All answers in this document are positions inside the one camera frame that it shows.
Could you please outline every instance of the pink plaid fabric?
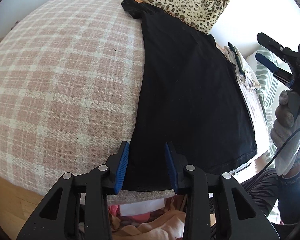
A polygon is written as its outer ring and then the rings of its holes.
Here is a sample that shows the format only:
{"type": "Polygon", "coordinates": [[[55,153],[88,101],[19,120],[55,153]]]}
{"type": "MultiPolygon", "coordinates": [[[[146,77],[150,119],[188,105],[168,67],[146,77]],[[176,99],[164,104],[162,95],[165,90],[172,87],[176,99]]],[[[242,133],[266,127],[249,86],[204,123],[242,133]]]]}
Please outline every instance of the pink plaid fabric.
{"type": "Polygon", "coordinates": [[[130,141],[144,47],[140,21],[121,1],[50,0],[0,43],[1,177],[45,195],[63,173],[87,173],[130,141]]]}

